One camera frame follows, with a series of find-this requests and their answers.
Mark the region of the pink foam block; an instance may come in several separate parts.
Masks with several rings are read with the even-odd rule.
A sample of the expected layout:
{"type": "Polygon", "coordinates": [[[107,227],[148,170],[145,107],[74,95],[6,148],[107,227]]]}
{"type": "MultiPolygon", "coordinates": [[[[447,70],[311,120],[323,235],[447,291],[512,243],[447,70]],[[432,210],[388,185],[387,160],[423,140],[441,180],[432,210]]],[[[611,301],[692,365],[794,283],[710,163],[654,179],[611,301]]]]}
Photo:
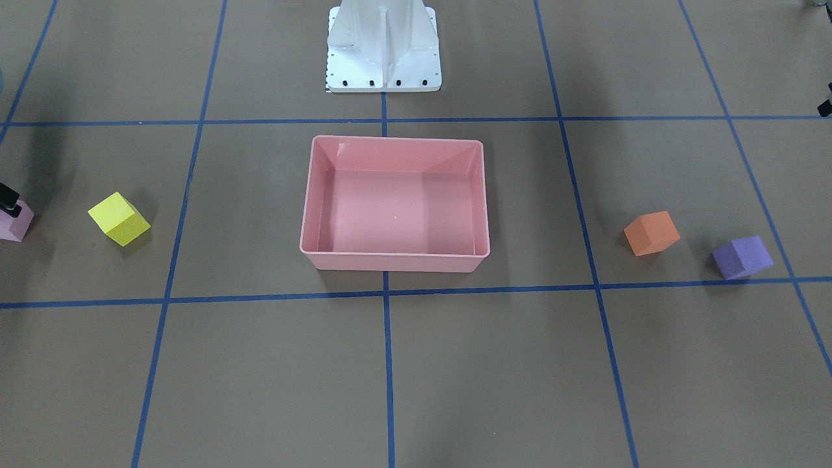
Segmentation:
{"type": "Polygon", "coordinates": [[[13,217],[6,211],[1,211],[1,239],[12,242],[21,242],[29,230],[33,221],[34,213],[24,200],[18,200],[18,207],[21,208],[17,217],[13,217]]]}

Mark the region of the yellow foam block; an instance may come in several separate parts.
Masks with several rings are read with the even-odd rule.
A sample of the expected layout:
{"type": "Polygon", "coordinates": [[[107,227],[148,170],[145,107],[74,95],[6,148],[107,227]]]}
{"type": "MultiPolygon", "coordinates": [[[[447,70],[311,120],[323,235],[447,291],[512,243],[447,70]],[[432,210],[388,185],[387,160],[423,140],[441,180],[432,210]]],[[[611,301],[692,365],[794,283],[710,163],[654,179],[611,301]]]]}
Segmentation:
{"type": "Polygon", "coordinates": [[[107,196],[87,213],[98,228],[122,248],[151,228],[142,213],[119,192],[107,196]]]}

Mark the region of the purple foam block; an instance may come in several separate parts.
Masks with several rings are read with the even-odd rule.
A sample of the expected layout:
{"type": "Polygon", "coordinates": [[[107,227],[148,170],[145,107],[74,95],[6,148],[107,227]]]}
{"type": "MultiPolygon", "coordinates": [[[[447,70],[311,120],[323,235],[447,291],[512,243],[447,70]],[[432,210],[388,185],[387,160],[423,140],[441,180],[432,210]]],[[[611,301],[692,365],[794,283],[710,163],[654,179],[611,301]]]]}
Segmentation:
{"type": "Polygon", "coordinates": [[[748,278],[774,265],[760,236],[737,238],[711,252],[725,280],[748,278]]]}

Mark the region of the orange foam block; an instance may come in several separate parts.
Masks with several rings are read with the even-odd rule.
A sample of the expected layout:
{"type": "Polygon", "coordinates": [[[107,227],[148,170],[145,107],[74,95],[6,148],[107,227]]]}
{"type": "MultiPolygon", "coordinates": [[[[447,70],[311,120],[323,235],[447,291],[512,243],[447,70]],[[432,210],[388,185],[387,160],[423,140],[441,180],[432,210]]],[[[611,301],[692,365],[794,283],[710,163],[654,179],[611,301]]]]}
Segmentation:
{"type": "Polygon", "coordinates": [[[669,211],[637,216],[623,232],[636,257],[663,252],[681,239],[669,211]]]}

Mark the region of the pink plastic bin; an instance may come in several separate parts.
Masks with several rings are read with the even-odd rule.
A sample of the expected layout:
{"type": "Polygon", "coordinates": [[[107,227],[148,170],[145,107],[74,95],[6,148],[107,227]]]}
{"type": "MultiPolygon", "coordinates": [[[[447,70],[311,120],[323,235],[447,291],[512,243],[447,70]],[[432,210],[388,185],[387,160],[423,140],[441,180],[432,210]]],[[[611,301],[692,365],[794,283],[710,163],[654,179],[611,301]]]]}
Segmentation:
{"type": "Polygon", "coordinates": [[[316,136],[299,249],[320,270],[476,270],[491,252],[484,145],[316,136]]]}

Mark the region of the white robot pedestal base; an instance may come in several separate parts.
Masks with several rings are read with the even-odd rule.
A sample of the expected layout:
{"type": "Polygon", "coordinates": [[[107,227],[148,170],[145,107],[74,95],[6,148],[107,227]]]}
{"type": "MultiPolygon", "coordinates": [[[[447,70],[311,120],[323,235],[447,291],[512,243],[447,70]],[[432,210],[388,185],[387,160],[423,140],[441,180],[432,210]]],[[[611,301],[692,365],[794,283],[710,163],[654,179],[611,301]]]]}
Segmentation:
{"type": "Polygon", "coordinates": [[[343,1],[328,18],[327,92],[441,89],[437,17],[424,2],[343,1]]]}

